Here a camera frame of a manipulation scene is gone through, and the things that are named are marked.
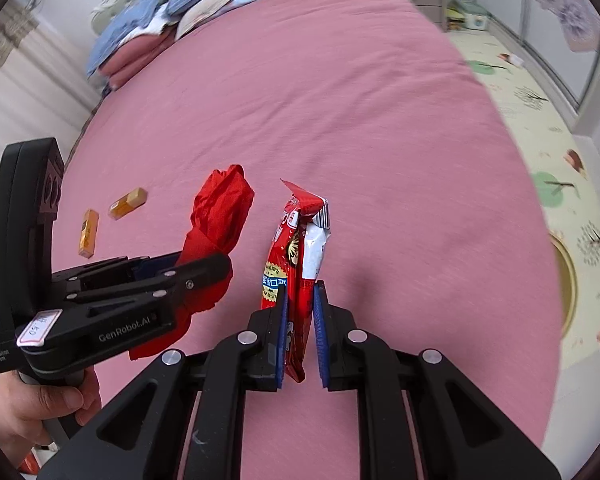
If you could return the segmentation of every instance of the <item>finger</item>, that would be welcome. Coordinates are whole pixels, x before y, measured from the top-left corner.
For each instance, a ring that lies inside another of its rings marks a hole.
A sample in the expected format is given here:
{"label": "finger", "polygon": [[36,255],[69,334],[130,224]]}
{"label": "finger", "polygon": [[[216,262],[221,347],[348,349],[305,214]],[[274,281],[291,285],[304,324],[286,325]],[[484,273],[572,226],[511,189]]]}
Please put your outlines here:
{"label": "finger", "polygon": [[46,432],[45,427],[42,425],[42,422],[40,422],[40,431],[38,432],[35,438],[32,438],[30,440],[38,446],[49,446],[53,442],[53,439]]}
{"label": "finger", "polygon": [[21,420],[43,420],[69,415],[82,407],[84,398],[71,386],[33,386],[20,383],[11,391],[11,411]]}
{"label": "finger", "polygon": [[19,420],[16,423],[16,434],[31,444],[39,446],[48,446],[51,444],[51,437],[46,432],[41,420]]}
{"label": "finger", "polygon": [[82,404],[84,410],[88,410],[93,402],[100,398],[100,383],[98,382],[98,376],[96,375],[93,366],[84,371],[84,380],[78,389],[84,397],[84,402]]}
{"label": "finger", "polygon": [[98,397],[91,403],[91,406],[88,409],[75,412],[75,420],[78,424],[84,426],[101,410],[101,408],[102,402],[100,397]]}

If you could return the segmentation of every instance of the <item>handwritten label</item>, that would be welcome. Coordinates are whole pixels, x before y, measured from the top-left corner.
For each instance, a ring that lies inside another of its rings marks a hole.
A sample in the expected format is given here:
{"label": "handwritten label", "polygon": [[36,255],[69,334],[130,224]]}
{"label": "handwritten label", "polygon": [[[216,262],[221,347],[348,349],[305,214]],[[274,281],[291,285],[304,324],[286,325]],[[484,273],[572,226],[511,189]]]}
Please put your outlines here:
{"label": "handwritten label", "polygon": [[16,341],[16,345],[21,346],[42,346],[45,344],[45,338],[51,332],[53,325],[62,314],[62,309],[42,310],[36,314],[27,327],[22,331]]}

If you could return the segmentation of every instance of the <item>pink blanket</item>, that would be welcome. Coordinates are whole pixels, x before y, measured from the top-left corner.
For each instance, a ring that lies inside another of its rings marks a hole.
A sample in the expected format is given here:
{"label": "pink blanket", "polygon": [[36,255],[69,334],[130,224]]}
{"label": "pink blanket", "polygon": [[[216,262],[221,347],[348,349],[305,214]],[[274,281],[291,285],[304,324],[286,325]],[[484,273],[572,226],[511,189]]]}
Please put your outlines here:
{"label": "pink blanket", "polygon": [[[255,190],[235,276],[181,349],[212,348],[258,308],[284,178],[330,201],[331,303],[393,348],[443,351],[542,443],[561,314],[541,209],[487,93],[407,0],[260,0],[176,42],[106,99],[80,143],[54,267],[84,261],[87,208],[101,213],[94,260],[179,250],[194,195],[231,163]],[[138,186],[147,203],[109,219]],[[98,366],[105,400],[147,363]],[[248,395],[243,479],[358,477],[356,396],[320,387],[313,335],[305,369],[303,384]]]}

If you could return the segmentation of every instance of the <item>play mat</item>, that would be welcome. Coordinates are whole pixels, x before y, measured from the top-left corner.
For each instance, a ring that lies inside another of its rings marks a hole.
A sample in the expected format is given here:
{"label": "play mat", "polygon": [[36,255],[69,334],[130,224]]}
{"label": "play mat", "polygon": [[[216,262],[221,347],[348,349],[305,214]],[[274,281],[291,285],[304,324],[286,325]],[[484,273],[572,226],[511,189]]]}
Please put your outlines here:
{"label": "play mat", "polygon": [[598,196],[569,129],[531,74],[501,59],[508,51],[488,32],[449,38],[489,91],[538,191],[560,274],[567,368],[600,350]]}

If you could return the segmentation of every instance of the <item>blue gripper pad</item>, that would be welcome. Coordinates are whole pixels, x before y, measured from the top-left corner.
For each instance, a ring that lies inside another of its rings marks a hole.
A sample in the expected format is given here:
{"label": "blue gripper pad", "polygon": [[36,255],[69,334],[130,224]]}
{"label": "blue gripper pad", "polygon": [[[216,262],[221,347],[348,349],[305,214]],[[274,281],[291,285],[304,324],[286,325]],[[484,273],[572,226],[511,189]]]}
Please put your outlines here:
{"label": "blue gripper pad", "polygon": [[286,289],[283,290],[285,301],[282,304],[282,314],[280,315],[280,330],[278,331],[278,344],[276,350],[276,383],[282,388],[282,379],[285,377],[285,349],[286,349],[286,318],[288,311],[288,296]]}
{"label": "blue gripper pad", "polygon": [[314,328],[315,328],[315,347],[318,351],[318,370],[322,379],[322,387],[329,386],[329,342],[327,341],[327,331],[324,326],[324,312],[318,286],[314,286]]}

